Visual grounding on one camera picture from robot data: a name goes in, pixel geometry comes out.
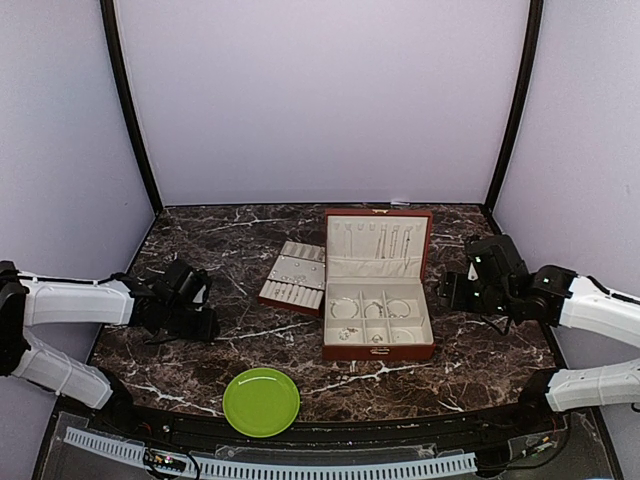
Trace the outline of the jewelry tray brown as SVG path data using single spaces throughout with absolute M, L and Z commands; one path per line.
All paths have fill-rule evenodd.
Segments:
M 261 304 L 320 317 L 325 297 L 325 248 L 286 241 L 258 295 Z

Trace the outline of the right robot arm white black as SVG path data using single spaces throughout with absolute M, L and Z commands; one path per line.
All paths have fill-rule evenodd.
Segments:
M 512 238 L 494 235 L 465 246 L 466 272 L 448 271 L 437 295 L 456 311 L 501 316 L 509 326 L 536 321 L 639 345 L 638 297 L 608 288 L 591 275 L 557 265 L 532 272 Z M 636 359 L 586 369 L 543 369 L 532 374 L 510 413 L 521 434 L 534 432 L 549 413 L 628 404 L 639 408 Z

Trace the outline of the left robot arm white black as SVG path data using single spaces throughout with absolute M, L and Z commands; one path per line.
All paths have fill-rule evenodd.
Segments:
M 128 392 L 105 371 L 44 343 L 32 328 L 49 324 L 101 324 L 142 328 L 171 339 L 209 342 L 220 332 L 207 307 L 211 278 L 183 260 L 147 280 L 115 273 L 102 280 L 53 278 L 1 263 L 1 373 L 22 378 L 93 410 L 120 436 L 141 427 Z

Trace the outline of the brown jewelry box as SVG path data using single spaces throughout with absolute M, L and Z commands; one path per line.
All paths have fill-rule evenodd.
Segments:
M 326 361 L 425 361 L 436 348 L 424 279 L 429 210 L 325 214 Z

